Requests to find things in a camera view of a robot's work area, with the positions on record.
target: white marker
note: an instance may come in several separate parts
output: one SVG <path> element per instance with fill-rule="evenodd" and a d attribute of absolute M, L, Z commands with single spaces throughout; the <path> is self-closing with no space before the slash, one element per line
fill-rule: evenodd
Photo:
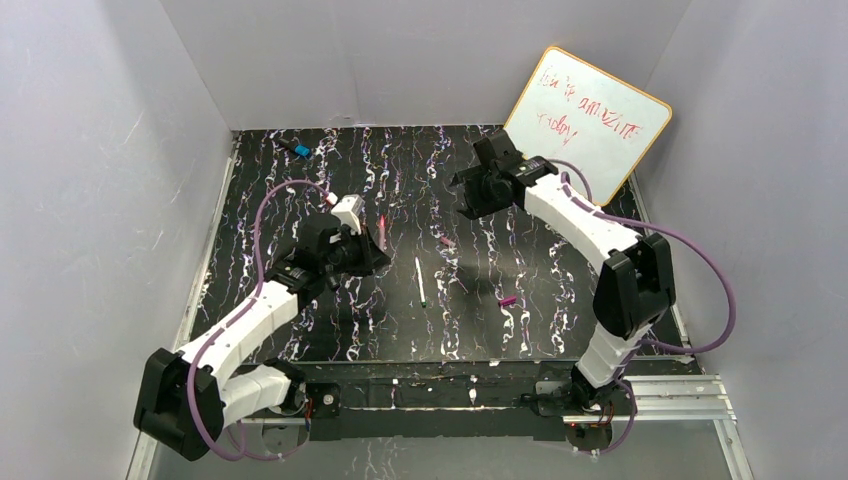
<path fill-rule="evenodd" d="M 421 262 L 415 257 L 415 270 L 418 272 L 418 292 L 421 294 L 421 308 L 427 308 L 427 300 L 424 299 L 424 277 L 421 276 Z"/>

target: table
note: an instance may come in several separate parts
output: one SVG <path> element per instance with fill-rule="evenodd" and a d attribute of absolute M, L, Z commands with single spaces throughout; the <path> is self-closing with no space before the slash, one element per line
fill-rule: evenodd
<path fill-rule="evenodd" d="M 254 287 L 250 255 L 256 209 L 288 178 L 308 178 L 339 197 L 359 193 L 365 222 L 385 216 L 392 265 L 378 275 L 347 279 L 280 328 L 250 361 L 478 361 L 577 358 L 595 327 L 597 276 L 586 259 L 543 222 L 513 207 L 470 221 L 456 212 L 455 171 L 474 165 L 472 143 L 499 127 L 435 126 L 246 131 L 235 165 L 203 287 L 192 338 L 236 306 Z M 310 159 L 280 139 L 315 150 Z M 320 199 L 300 187 L 277 199 L 263 221 L 270 259 L 281 239 Z M 639 218 L 629 184 L 607 212 Z M 441 245 L 440 236 L 456 243 Z M 419 301 L 414 259 L 421 261 L 427 308 Z M 497 300 L 516 295 L 501 309 Z M 652 335 L 680 345 L 670 315 Z M 647 347 L 643 354 L 656 354 Z M 685 369 L 697 369 L 689 365 Z"/>

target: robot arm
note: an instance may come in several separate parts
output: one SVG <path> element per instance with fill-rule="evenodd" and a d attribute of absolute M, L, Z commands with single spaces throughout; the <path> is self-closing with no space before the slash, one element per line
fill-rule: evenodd
<path fill-rule="evenodd" d="M 195 391 L 203 423 L 213 438 L 254 412 L 273 406 L 296 409 L 302 374 L 288 362 L 272 359 L 230 378 L 244 359 L 279 327 L 290 322 L 325 287 L 339 288 L 342 274 L 367 276 L 389 264 L 359 223 L 364 202 L 344 197 L 330 213 L 307 217 L 298 241 L 282 249 L 265 274 L 261 296 L 254 291 L 229 315 L 176 353 L 159 349 L 148 359 L 133 423 L 189 460 L 209 447 L 200 437 L 188 408 L 188 370 L 213 332 L 223 333 L 200 359 Z M 255 302 L 237 322 L 236 312 Z"/>
<path fill-rule="evenodd" d="M 675 302 L 671 250 L 665 238 L 595 216 L 597 208 L 541 157 L 525 160 L 506 132 L 474 144 L 481 165 L 458 172 L 466 208 L 480 218 L 512 205 L 540 218 L 572 243 L 599 274 L 593 309 L 598 319 L 566 401 L 588 408 L 604 403 L 639 341 Z"/>

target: gray wall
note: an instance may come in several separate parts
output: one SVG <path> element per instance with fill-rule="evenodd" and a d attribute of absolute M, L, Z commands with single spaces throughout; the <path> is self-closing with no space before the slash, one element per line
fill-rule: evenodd
<path fill-rule="evenodd" d="M 156 0 L 0 5 L 0 471 L 126 475 L 230 134 Z"/>
<path fill-rule="evenodd" d="M 845 478 L 848 466 L 848 4 L 694 0 L 648 88 L 676 121 L 638 178 L 657 223 L 729 272 L 739 326 L 706 355 L 758 478 Z M 696 343 L 715 338 L 718 283 L 677 250 Z"/>
<path fill-rule="evenodd" d="M 162 3 L 242 130 L 503 123 L 552 44 L 643 86 L 689 0 Z"/>

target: whiteboard orange frame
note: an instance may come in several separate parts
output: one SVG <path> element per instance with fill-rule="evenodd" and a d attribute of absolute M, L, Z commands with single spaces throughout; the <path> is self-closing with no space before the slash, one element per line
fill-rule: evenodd
<path fill-rule="evenodd" d="M 650 150 L 650 149 L 651 149 L 651 146 L 653 146 L 653 145 L 654 145 L 654 142 L 656 142 L 656 141 L 657 141 L 657 138 L 660 136 L 660 134 L 663 132 L 663 130 L 665 130 L 665 127 L 668 125 L 668 122 L 670 122 L 670 121 L 671 121 L 671 117 L 673 116 L 673 112 L 672 112 L 672 109 L 671 109 L 671 105 L 669 105 L 669 104 L 667 104 L 667 103 L 663 102 L 662 100 L 660 100 L 659 98 L 657 98 L 657 97 L 655 97 L 655 96 L 651 95 L 650 93 L 647 93 L 647 92 L 645 92 L 645 91 L 642 91 L 642 90 L 640 90 L 640 89 L 638 89 L 638 88 L 634 87 L 633 85 L 630 85 L 629 83 L 627 83 L 627 82 L 625 82 L 624 80 L 622 80 L 622 79 L 620 79 L 620 78 L 616 77 L 615 75 L 609 74 L 609 73 L 607 73 L 607 72 L 605 72 L 605 71 L 601 70 L 600 68 L 598 68 L 598 67 L 596 67 L 596 66 L 592 65 L 591 63 L 588 63 L 588 62 L 584 61 L 583 59 L 578 58 L 578 57 L 576 57 L 576 56 L 574 56 L 574 55 L 572 55 L 572 54 L 570 54 L 570 53 L 566 52 L 565 50 L 563 50 L 563 49 L 561 49 L 561 48 L 559 48 L 559 47 L 557 47 L 557 46 L 551 45 L 550 47 L 548 47 L 548 48 L 546 48 L 546 49 L 545 49 L 545 52 L 542 54 L 542 57 L 539 59 L 539 63 L 537 63 L 537 64 L 536 64 L 536 68 L 534 68 L 534 69 L 533 69 L 533 73 L 532 73 L 532 74 L 530 74 L 530 78 L 527 80 L 527 84 L 526 84 L 526 85 L 524 85 L 524 90 L 522 90 L 522 91 L 521 91 L 521 95 L 518 97 L 518 101 L 517 101 L 517 102 L 515 102 L 515 106 L 514 106 L 514 107 L 512 107 L 512 111 L 511 111 L 511 112 L 509 112 L 509 117 L 507 117 L 507 119 L 506 119 L 506 123 L 504 123 L 504 128 L 506 128 L 506 127 L 508 127 L 508 126 L 509 126 L 509 121 L 510 121 L 510 120 L 512 120 L 512 115 L 515 113 L 515 110 L 518 108 L 518 105 L 521 103 L 521 100 L 522 100 L 522 99 L 524 99 L 524 94 L 525 94 L 525 93 L 527 93 L 527 89 L 528 89 L 528 88 L 530 88 L 530 84 L 533 82 L 533 78 L 534 78 L 534 77 L 536 77 L 536 72 L 538 72 L 538 71 L 539 71 L 539 67 L 541 67 L 541 66 L 542 66 L 542 62 L 545 60 L 545 57 L 548 55 L 548 52 L 550 52 L 551 50 L 556 50 L 556 51 L 558 51 L 558 52 L 560 52 L 560 53 L 563 53 L 563 54 L 565 54 L 565 55 L 568 55 L 569 57 L 573 58 L 574 60 L 577 60 L 578 62 L 582 63 L 583 65 L 586 65 L 587 67 L 589 67 L 589 68 L 591 68 L 591 69 L 593 69 L 593 70 L 597 71 L 598 73 L 601 73 L 601 74 L 603 74 L 603 75 L 606 75 L 607 77 L 609 77 L 609 78 L 611 78 L 611 79 L 615 80 L 616 82 L 618 82 L 618 83 L 620 83 L 620 84 L 622 84 L 622 85 L 624 85 L 624 86 L 626 86 L 626 87 L 630 88 L 631 90 L 633 90 L 633 91 L 635 91 L 635 92 L 637 92 L 637 93 L 640 93 L 640 94 L 642 94 L 642 95 L 644 95 L 644 96 L 646 96 L 646 97 L 650 98 L 651 100 L 653 100 L 653 101 L 655 101 L 655 102 L 659 103 L 660 105 L 662 105 L 662 106 L 664 106 L 666 109 L 668 109 L 668 118 L 666 119 L 665 123 L 663 123 L 663 124 L 662 124 L 662 126 L 660 127 L 660 129 L 659 129 L 659 130 L 657 130 L 656 135 L 654 135 L 654 138 L 652 138 L 652 139 L 651 139 L 651 143 L 649 143 L 649 144 L 648 144 L 648 146 L 647 146 L 647 147 L 645 147 L 645 150 L 643 150 L 643 151 L 642 151 L 642 154 L 641 154 L 641 155 L 639 155 L 639 158 L 638 158 L 638 159 L 636 159 L 636 162 L 633 164 L 633 166 L 632 166 L 632 167 L 630 167 L 630 170 L 627 172 L 627 175 L 625 175 L 625 177 L 621 180 L 621 183 L 619 183 L 619 184 L 618 184 L 618 187 L 616 187 L 615 191 L 612 193 L 612 195 L 610 196 L 610 198 L 606 199 L 606 200 L 604 201 L 604 203 L 595 203 L 595 205 L 597 205 L 597 206 L 599 206 L 599 207 L 607 206 L 607 205 L 609 204 L 609 202 L 611 202 L 611 201 L 612 201 L 613 197 L 615 197 L 615 194 L 616 194 L 616 193 L 618 193 L 618 191 L 619 191 L 619 190 L 621 190 L 621 187 L 624 185 L 624 182 L 626 182 L 626 181 L 627 181 L 627 179 L 628 179 L 628 178 L 630 178 L 630 176 L 631 176 L 631 175 L 633 175 L 633 171 L 634 171 L 634 170 L 636 170 L 636 167 L 637 167 L 637 166 L 639 165 L 639 163 L 642 161 L 642 158 L 644 158 L 644 157 L 645 157 L 645 154 L 646 154 L 646 153 L 648 153 L 648 150 Z"/>

